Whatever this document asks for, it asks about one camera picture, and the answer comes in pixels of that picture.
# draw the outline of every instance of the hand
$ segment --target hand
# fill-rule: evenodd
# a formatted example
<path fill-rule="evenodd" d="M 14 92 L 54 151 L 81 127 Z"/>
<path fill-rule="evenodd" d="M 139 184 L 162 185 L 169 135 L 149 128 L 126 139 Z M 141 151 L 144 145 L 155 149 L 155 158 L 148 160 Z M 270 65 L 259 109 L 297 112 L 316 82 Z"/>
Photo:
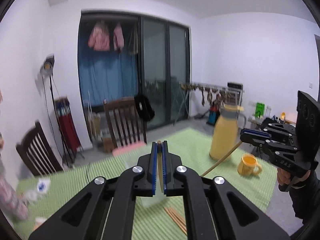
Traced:
<path fill-rule="evenodd" d="M 289 185 L 291 180 L 290 180 L 291 174 L 281 168 L 278 168 L 278 173 L 277 173 L 277 180 L 278 183 L 283 186 L 284 184 Z M 307 171 L 307 173 L 302 177 L 302 178 L 297 178 L 295 183 L 298 183 L 300 181 L 305 181 L 308 177 L 310 176 L 310 171 Z"/>

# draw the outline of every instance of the chopstick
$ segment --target chopstick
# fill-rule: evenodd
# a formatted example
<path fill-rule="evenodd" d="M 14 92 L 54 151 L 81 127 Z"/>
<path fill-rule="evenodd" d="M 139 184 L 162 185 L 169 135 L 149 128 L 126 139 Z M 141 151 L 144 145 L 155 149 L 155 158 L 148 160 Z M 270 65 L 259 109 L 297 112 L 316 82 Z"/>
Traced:
<path fill-rule="evenodd" d="M 173 209 L 173 208 L 164 208 L 167 214 L 171 219 L 177 224 L 181 231 L 187 236 L 187 227 L 185 220 Z"/>

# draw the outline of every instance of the yellow thermos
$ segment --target yellow thermos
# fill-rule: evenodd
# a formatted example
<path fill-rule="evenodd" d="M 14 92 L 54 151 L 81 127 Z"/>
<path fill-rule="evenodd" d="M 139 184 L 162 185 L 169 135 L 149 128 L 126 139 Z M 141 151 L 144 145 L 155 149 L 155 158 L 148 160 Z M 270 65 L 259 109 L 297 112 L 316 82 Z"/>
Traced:
<path fill-rule="evenodd" d="M 239 109 L 242 110 L 243 108 L 227 104 L 221 106 L 210 148 L 210 157 L 214 160 L 222 158 L 235 145 L 238 137 L 237 120 L 239 115 L 244 117 L 244 127 L 246 125 L 247 118 L 239 112 Z"/>

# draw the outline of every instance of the blue curtain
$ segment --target blue curtain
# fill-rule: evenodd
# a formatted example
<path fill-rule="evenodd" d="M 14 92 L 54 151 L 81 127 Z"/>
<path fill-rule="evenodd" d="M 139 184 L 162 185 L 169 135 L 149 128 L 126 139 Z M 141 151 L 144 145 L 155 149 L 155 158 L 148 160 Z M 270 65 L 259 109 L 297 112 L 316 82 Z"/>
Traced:
<path fill-rule="evenodd" d="M 78 69 L 82 103 L 100 106 L 108 102 L 138 93 L 136 55 L 129 55 L 129 39 L 133 24 L 121 24 L 124 48 L 120 54 L 113 48 L 113 30 L 116 23 L 108 25 L 110 31 L 110 51 L 95 51 L 88 46 L 93 23 L 80 26 L 78 41 Z"/>

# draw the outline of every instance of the yellow cup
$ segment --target yellow cup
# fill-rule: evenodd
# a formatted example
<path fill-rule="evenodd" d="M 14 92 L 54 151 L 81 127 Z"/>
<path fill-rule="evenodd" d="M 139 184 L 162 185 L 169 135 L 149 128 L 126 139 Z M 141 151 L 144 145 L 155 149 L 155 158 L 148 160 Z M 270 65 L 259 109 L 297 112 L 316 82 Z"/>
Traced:
<path fill-rule="evenodd" d="M 238 173 L 242 176 L 258 175 L 262 172 L 262 166 L 258 163 L 256 157 L 252 154 L 246 153 L 242 156 L 241 162 L 238 166 Z"/>

